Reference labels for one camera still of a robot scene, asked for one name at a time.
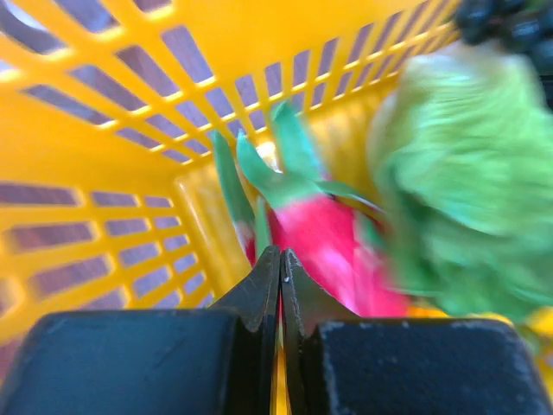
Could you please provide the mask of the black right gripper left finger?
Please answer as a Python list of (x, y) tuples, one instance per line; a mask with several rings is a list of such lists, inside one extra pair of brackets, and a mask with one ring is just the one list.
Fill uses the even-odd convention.
[(4, 414), (267, 414), (280, 252), (198, 310), (44, 316), (1, 387)]

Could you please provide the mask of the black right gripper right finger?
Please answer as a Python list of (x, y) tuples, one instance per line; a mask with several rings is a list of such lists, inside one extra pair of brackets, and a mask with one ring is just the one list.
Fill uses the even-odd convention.
[(515, 330), (481, 318), (363, 319), (281, 256), (283, 336), (294, 414), (549, 414)]

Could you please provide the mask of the red toy dragon fruit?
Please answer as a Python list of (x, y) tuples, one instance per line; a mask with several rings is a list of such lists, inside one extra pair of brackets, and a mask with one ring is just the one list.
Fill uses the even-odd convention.
[(335, 182), (308, 127), (283, 102), (271, 114), (282, 161), (276, 171), (244, 131), (232, 148), (213, 135), (217, 176), (235, 234), (254, 263), (267, 246), (290, 249), (307, 274), (331, 297), (364, 318), (407, 315), (386, 258), (384, 233), (371, 216), (344, 203), (380, 208), (345, 183)]

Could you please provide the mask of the green toy lettuce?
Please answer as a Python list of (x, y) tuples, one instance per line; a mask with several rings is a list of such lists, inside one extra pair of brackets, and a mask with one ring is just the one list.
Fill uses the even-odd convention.
[(552, 114), (526, 58), (460, 42), (409, 58), (366, 154), (399, 291), (515, 323), (552, 305)]

